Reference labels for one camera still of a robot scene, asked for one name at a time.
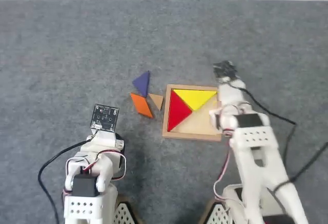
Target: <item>black cable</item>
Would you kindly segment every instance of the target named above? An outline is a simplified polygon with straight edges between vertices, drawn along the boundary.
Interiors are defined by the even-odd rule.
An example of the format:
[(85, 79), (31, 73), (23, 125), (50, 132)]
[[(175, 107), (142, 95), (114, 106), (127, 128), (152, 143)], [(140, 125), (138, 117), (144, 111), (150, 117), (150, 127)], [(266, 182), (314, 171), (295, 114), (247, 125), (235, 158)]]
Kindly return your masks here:
[(315, 163), (316, 160), (318, 160), (319, 156), (327, 149), (328, 147), (328, 142), (326, 142), (317, 152), (314, 154), (314, 156), (310, 159), (310, 161), (303, 167), (301, 170), (295, 174), (293, 177), (291, 177), (289, 180), (286, 180), (282, 183), (280, 183), (273, 191), (274, 194), (283, 186), (289, 184), (289, 183), (294, 183), (313, 163)]
[(247, 94), (247, 95), (248, 95), (248, 96), (254, 101), (254, 103), (255, 103), (258, 107), (260, 107), (262, 110), (266, 111), (269, 115), (274, 116), (274, 117), (276, 117), (276, 118), (278, 118), (278, 119), (280, 119), (280, 120), (286, 121), (287, 123), (293, 125), (293, 127), (292, 127), (290, 133), (289, 133), (288, 136), (287, 136), (286, 143), (285, 143), (285, 148), (284, 148), (284, 151), (283, 151), (283, 153), (282, 153), (282, 161), (283, 161), (283, 165), (286, 167), (287, 154), (288, 154), (289, 144), (290, 144), (290, 142), (291, 142), (291, 140), (292, 140), (292, 137), (293, 137), (293, 135), (294, 135), (294, 133), (295, 133), (295, 130), (296, 130), (296, 127), (297, 127), (297, 123), (296, 123), (295, 121), (293, 121), (293, 120), (290, 120), (290, 119), (288, 119), (288, 118), (286, 118), (286, 117), (283, 117), (283, 116), (281, 116), (281, 115), (278, 115), (278, 114), (273, 113), (272, 111), (268, 110), (268, 109), (267, 109), (266, 107), (264, 107), (259, 101), (256, 100), (256, 98), (253, 96), (252, 93), (250, 93), (249, 90), (247, 90), (247, 89), (245, 89), (245, 88), (241, 88), (241, 87), (234, 87), (234, 86), (231, 85), (230, 82), (228, 82), (228, 85), (231, 86), (232, 88), (238, 89), (238, 90), (240, 90), (240, 91), (246, 93), (246, 94)]
[(56, 208), (56, 204), (54, 202), (54, 200), (52, 199), (51, 195), (49, 194), (47, 188), (45, 187), (45, 185), (43, 184), (42, 180), (41, 180), (41, 175), (42, 175), (42, 172), (43, 170), (46, 168), (46, 166), (48, 166), (50, 163), (52, 163), (53, 161), (55, 161), (59, 156), (61, 156), (62, 154), (64, 154), (65, 152), (68, 152), (76, 147), (79, 147), (79, 146), (82, 146), (88, 142), (90, 142), (94, 136), (97, 134), (98, 130), (95, 132), (94, 135), (92, 135), (91, 138), (85, 140), (85, 141), (82, 141), (82, 142), (79, 142), (77, 144), (74, 144), (70, 147), (67, 147), (66, 149), (63, 149), (62, 151), (60, 151), (58, 154), (56, 154), (55, 156), (53, 156), (50, 160), (48, 160), (45, 164), (42, 165), (42, 167), (40, 168), (39, 170), (39, 174), (37, 175), (37, 181), (39, 182), (39, 185), (40, 187), (42, 188), (42, 190), (45, 192), (47, 198), (49, 199), (50, 201), (50, 204), (51, 204), (51, 207), (54, 211), (54, 214), (55, 214), (55, 220), (56, 220), (56, 224), (59, 224), (59, 216), (58, 216), (58, 211), (57, 211), (57, 208)]

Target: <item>wire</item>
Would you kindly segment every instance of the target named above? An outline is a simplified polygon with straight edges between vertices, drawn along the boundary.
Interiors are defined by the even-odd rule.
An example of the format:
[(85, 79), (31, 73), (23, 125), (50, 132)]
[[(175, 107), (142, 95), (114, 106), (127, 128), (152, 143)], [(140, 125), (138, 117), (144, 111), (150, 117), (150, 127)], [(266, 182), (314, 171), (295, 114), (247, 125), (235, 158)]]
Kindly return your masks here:
[(99, 161), (99, 159), (100, 159), (99, 156), (103, 153), (116, 153), (116, 154), (119, 154), (121, 157), (124, 158), (124, 173), (123, 173), (123, 175), (120, 176), (120, 177), (113, 177), (112, 181), (123, 179), (125, 177), (126, 172), (127, 172), (127, 158), (121, 152), (116, 151), (116, 150), (99, 151), (98, 154), (96, 155), (96, 160), (93, 163), (91, 163), (91, 164), (87, 165), (86, 167), (84, 167), (83, 171), (86, 172), (88, 170), (91, 170), (92, 167)]
[(56, 224), (59, 224), (59, 216), (58, 216), (58, 211), (57, 211), (57, 208), (56, 208), (56, 204), (54, 202), (54, 200), (52, 199), (50, 193), (48, 192), (47, 188), (45, 187), (42, 179), (41, 179), (41, 175), (42, 175), (42, 172), (43, 170), (50, 164), (52, 163), (53, 161), (55, 161), (59, 156), (61, 156), (62, 154), (64, 154), (65, 152), (68, 152), (76, 147), (79, 147), (79, 146), (82, 146), (88, 142), (90, 142), (94, 136), (97, 134), (98, 130), (91, 136), (91, 138), (85, 140), (85, 141), (82, 141), (82, 142), (79, 142), (77, 144), (74, 144), (70, 147), (67, 147), (66, 149), (63, 149), (61, 150), (58, 154), (56, 154), (55, 156), (53, 156), (50, 160), (48, 160), (47, 162), (45, 162), (42, 167), (40, 168), (39, 170), (39, 173), (37, 175), (37, 181), (40, 185), (40, 187), (42, 188), (42, 190), (44, 191), (44, 193), (46, 194), (47, 198), (49, 199), (49, 202), (51, 204), (51, 207), (53, 209), (53, 212), (54, 212), (54, 215), (55, 215), (55, 221), (56, 221)]
[(67, 161), (66, 161), (66, 165), (65, 165), (65, 170), (66, 170), (66, 176), (68, 175), (68, 164), (71, 160), (78, 160), (80, 159), (79, 161), (75, 161), (75, 162), (80, 162), (80, 161), (85, 161), (87, 162), (87, 165), (90, 164), (90, 162), (85, 158), (86, 156), (88, 155), (85, 155), (85, 156), (74, 156), (74, 157), (71, 157), (69, 158)]
[(281, 115), (278, 115), (278, 114), (273, 113), (272, 111), (268, 110), (268, 109), (267, 109), (266, 107), (264, 107), (264, 106), (263, 106), (258, 100), (256, 100), (256, 98), (253, 96), (253, 94), (250, 93), (250, 91), (248, 91), (247, 89), (245, 89), (245, 88), (241, 88), (241, 87), (235, 87), (235, 86), (231, 85), (230, 82), (228, 82), (227, 84), (228, 84), (229, 86), (231, 86), (232, 88), (238, 89), (238, 90), (240, 90), (240, 91), (246, 93), (246, 94), (247, 94), (247, 95), (248, 95), (248, 96), (254, 101), (254, 103), (255, 103), (257, 106), (259, 106), (262, 110), (266, 111), (269, 115), (274, 116), (274, 117), (276, 117), (276, 118), (278, 118), (278, 119), (280, 119), (280, 120), (286, 121), (287, 123), (293, 125), (293, 127), (292, 127), (290, 133), (289, 133), (288, 136), (287, 136), (286, 143), (285, 143), (285, 148), (284, 148), (284, 151), (283, 151), (283, 154), (282, 154), (283, 165), (286, 167), (287, 154), (288, 154), (289, 144), (290, 144), (290, 142), (291, 142), (291, 140), (292, 140), (292, 137), (293, 137), (293, 135), (294, 135), (294, 133), (295, 133), (295, 130), (296, 130), (296, 127), (297, 127), (297, 123), (296, 123), (295, 121), (293, 121), (293, 120), (290, 120), (290, 119), (288, 119), (288, 118), (286, 118), (286, 117), (283, 117), (283, 116), (281, 116)]
[(225, 173), (227, 171), (227, 168), (228, 168), (229, 161), (230, 161), (230, 147), (229, 147), (229, 142), (228, 142), (227, 156), (225, 157), (225, 160), (224, 160), (223, 166), (221, 168), (221, 171), (220, 171), (220, 173), (218, 175), (218, 178), (217, 178), (217, 180), (213, 184), (213, 192), (214, 192), (215, 198), (217, 200), (220, 200), (220, 201), (225, 201), (225, 198), (222, 197), (221, 195), (219, 195), (216, 192), (216, 185), (222, 180), (223, 176), (225, 175)]
[(326, 142), (315, 154), (314, 156), (310, 159), (310, 161), (301, 168), (301, 170), (295, 174), (293, 177), (291, 177), (289, 180), (286, 180), (282, 183), (280, 183), (273, 191), (274, 194), (283, 186), (289, 184), (289, 183), (294, 183), (313, 163), (318, 160), (318, 158), (321, 156), (321, 154), (327, 149), (328, 147), (328, 142)]

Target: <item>wooden board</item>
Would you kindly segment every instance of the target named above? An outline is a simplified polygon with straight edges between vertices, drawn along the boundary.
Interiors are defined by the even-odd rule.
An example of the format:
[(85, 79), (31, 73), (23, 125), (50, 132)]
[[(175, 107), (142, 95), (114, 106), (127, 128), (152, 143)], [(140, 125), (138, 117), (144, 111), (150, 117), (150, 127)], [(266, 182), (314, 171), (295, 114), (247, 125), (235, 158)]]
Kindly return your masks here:
[(189, 117), (187, 117), (174, 129), (168, 132), (170, 97), (172, 89), (217, 91), (217, 87), (168, 84), (163, 119), (163, 137), (221, 141), (221, 133), (211, 125), (209, 115), (209, 110), (216, 109), (220, 106), (220, 102), (217, 100), (217, 95), (213, 96), (206, 104), (204, 104), (198, 110), (193, 111), (193, 113)]

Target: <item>triangle piece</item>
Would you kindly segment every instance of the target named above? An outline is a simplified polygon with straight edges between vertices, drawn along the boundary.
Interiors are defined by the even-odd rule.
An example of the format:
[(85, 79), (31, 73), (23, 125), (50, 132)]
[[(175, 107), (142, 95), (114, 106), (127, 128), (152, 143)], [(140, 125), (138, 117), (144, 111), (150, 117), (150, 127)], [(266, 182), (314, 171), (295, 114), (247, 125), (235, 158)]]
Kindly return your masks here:
[(174, 91), (193, 110), (198, 110), (203, 104), (205, 104), (211, 97), (213, 97), (217, 93), (217, 91), (184, 89), (174, 89)]
[(137, 94), (131, 93), (131, 98), (132, 98), (134, 107), (139, 114), (145, 115), (149, 118), (153, 118), (152, 112), (150, 111), (147, 101), (144, 97), (141, 97)]
[(216, 96), (213, 96), (198, 110), (184, 119), (171, 132), (175, 133), (191, 133), (191, 134), (205, 134), (218, 135), (221, 132), (211, 124), (210, 111), (218, 108), (218, 101)]
[(168, 132), (187, 118), (191, 113), (191, 109), (173, 90), (171, 90)]
[(163, 103), (163, 96), (152, 94), (152, 93), (149, 93), (149, 96), (152, 99), (152, 101), (154, 102), (154, 104), (156, 105), (156, 107), (159, 110), (161, 110), (162, 109), (162, 103)]
[(146, 71), (141, 76), (132, 81), (132, 84), (136, 89), (138, 89), (143, 97), (147, 97), (148, 94), (149, 76), (150, 72)]

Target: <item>puzzle piece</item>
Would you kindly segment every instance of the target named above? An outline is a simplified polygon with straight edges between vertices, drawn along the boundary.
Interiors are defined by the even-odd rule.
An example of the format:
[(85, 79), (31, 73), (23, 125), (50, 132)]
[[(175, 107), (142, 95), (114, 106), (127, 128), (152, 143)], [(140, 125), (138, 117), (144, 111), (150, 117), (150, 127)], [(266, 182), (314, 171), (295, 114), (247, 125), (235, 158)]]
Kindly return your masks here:
[(153, 118), (152, 112), (150, 111), (147, 101), (144, 97), (131, 93), (131, 98), (139, 114), (145, 115), (149, 118)]
[(152, 101), (154, 102), (154, 104), (156, 105), (156, 107), (159, 110), (161, 110), (162, 109), (162, 103), (163, 103), (163, 96), (152, 94), (152, 93), (149, 93), (149, 96), (152, 99)]
[(191, 109), (183, 102), (183, 100), (173, 90), (171, 90), (168, 132), (170, 132), (173, 128), (175, 128), (191, 113), (192, 113)]
[(136, 89), (138, 89), (143, 97), (147, 97), (148, 94), (149, 76), (150, 72), (146, 71), (141, 76), (132, 81), (132, 84)]
[(193, 110), (198, 110), (217, 91), (174, 89), (174, 92)]

